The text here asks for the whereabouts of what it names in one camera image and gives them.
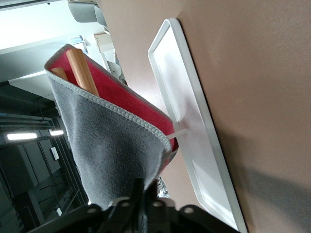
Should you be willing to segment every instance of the white tray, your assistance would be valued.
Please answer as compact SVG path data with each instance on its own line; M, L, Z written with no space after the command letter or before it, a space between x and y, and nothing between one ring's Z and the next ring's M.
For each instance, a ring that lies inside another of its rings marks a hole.
M166 19L148 57L200 204L241 233L247 229L199 78L177 19Z

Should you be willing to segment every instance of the red cloth lining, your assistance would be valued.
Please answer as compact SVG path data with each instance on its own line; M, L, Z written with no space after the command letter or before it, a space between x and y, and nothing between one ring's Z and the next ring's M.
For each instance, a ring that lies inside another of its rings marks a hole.
M153 124L165 135L174 133L172 122L165 116L158 113L148 103L140 100L134 94L128 92L125 87L122 87L108 75L102 73L88 60L87 64L91 71L98 93L102 99L109 101ZM60 55L60 57L49 67L49 70L55 67L62 67L65 70L68 81L78 86L65 52ZM175 151L178 148L177 140L175 138L171 139L170 143L173 151Z

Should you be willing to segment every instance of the wooden handle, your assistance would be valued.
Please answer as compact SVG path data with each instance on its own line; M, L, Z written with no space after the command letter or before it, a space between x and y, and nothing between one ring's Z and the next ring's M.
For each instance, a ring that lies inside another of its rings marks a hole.
M62 68L62 67L56 67L56 68L51 69L51 72L52 72L53 74L57 75L58 77L60 77L60 78L62 78L62 79L64 79L64 80L66 80L66 81L68 81L68 78L67 78L67 76L66 76L66 73L65 73L64 68Z
M91 72L88 68L84 53L80 49L70 49L66 52L74 77L78 85L99 97Z

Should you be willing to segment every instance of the ceiling light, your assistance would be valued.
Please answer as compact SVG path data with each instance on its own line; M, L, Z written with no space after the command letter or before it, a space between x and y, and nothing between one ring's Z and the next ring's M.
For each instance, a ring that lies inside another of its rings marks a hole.
M50 130L50 134L51 134L51 136L62 135L62 134L64 134L64 131L62 131L62 130L57 130L57 131Z
M11 133L7 135L9 140L23 140L37 138L35 133Z

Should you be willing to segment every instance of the brown surface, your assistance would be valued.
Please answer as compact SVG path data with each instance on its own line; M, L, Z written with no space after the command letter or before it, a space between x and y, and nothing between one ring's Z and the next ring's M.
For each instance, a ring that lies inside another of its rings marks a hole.
M98 2L129 86L160 108L147 50L164 19L181 22L249 231L310 232L311 2ZM181 161L165 181L195 202Z

